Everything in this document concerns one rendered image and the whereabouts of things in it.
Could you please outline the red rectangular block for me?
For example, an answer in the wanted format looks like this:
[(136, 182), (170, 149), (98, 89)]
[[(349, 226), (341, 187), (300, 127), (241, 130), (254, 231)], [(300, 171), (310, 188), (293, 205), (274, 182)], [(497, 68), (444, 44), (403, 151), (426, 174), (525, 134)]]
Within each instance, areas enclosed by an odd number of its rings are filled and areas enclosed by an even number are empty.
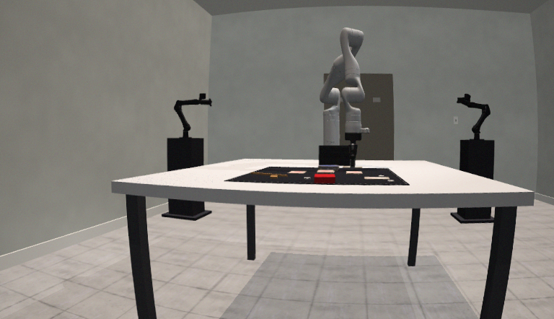
[[(335, 183), (335, 175), (315, 174), (315, 183)], [(323, 176), (323, 177), (322, 177)]]

